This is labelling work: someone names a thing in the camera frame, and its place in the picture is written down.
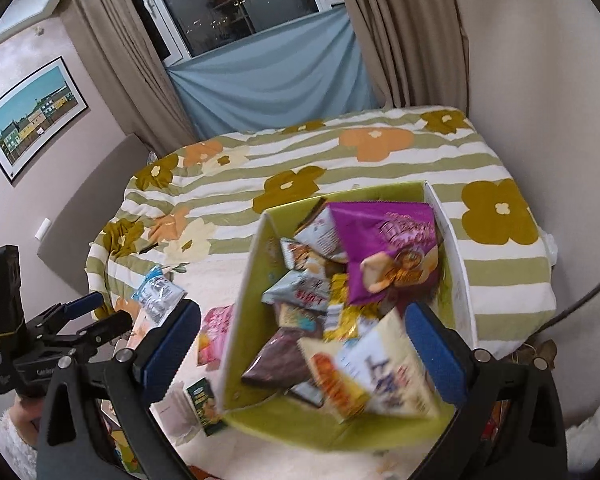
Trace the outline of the left hand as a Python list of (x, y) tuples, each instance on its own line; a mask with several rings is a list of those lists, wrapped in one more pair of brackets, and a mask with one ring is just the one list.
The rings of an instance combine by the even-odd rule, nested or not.
[(42, 417), (44, 399), (29, 399), (17, 396), (14, 405), (8, 410), (9, 418), (27, 445), (36, 447), (38, 442), (38, 425)]

